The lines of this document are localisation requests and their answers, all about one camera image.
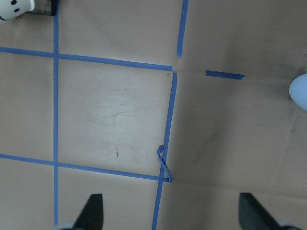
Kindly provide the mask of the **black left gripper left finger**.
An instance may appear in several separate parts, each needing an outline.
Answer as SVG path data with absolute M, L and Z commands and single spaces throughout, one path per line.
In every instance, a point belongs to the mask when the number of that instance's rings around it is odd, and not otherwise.
M 75 230 L 101 230 L 104 224 L 103 196 L 92 194 L 74 223 Z

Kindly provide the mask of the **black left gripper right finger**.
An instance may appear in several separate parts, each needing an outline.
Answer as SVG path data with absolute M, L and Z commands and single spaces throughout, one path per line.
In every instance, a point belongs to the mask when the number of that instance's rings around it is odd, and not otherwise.
M 280 225 L 251 193 L 239 195 L 239 225 L 242 230 L 278 230 Z

